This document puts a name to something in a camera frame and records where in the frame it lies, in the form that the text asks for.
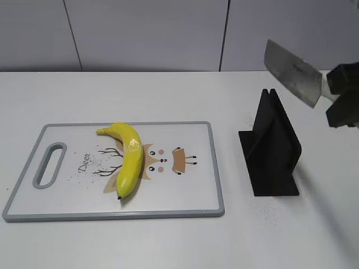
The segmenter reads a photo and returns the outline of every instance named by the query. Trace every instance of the white cutting board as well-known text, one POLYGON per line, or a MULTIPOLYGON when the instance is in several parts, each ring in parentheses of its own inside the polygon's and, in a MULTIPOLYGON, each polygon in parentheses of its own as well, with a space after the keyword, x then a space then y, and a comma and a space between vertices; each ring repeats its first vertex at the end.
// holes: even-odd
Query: white cutting board
MULTIPOLYGON (((95 133, 108 125, 45 126, 4 209, 4 219, 98 220, 224 213, 208 122, 131 123, 141 137, 146 163, 133 195, 120 201, 114 186, 121 169, 116 167, 123 162, 121 144, 95 133), (66 145, 58 174, 49 187, 35 188, 34 177, 53 143, 66 145)), ((45 172, 43 182, 49 182, 52 175, 45 172)))

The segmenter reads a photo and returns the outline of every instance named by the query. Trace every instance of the banana stem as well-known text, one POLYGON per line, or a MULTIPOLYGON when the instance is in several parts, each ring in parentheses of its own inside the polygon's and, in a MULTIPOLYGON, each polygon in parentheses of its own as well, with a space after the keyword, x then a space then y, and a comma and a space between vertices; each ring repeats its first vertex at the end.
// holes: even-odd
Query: banana stem
POLYGON ((103 128, 103 129, 96 130, 96 133, 98 135, 106 135, 106 131, 107 131, 107 128, 103 128))

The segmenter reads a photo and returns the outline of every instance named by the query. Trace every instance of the cutting board handle hole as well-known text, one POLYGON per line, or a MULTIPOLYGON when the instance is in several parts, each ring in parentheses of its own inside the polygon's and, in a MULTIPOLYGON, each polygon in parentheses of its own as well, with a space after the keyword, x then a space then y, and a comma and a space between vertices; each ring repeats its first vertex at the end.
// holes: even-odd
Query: cutting board handle hole
POLYGON ((48 188, 55 182, 66 148, 66 144, 61 142, 47 147, 33 179, 36 189, 48 188))

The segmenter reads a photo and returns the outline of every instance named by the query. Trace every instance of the white table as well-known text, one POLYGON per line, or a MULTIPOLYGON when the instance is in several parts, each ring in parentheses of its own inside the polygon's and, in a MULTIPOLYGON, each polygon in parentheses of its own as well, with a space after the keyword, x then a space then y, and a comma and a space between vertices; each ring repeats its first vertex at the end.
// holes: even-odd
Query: white table
POLYGON ((267 72, 1 73, 0 207, 43 125, 208 120, 225 215, 6 223, 1 268, 351 268, 359 249, 359 131, 329 128, 267 72), (274 87, 302 144, 298 197, 254 197, 239 130, 274 87))

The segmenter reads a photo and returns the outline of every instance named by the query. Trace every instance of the banana peel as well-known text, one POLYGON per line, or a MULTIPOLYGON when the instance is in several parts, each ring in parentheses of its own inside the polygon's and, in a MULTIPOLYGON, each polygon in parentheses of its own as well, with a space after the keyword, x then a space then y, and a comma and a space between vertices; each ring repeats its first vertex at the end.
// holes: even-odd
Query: banana peel
POLYGON ((140 136, 130 125, 121 122, 99 129, 96 133, 111 136, 123 143, 123 165, 117 176, 117 196, 120 200, 135 189, 141 173, 144 153, 140 136))

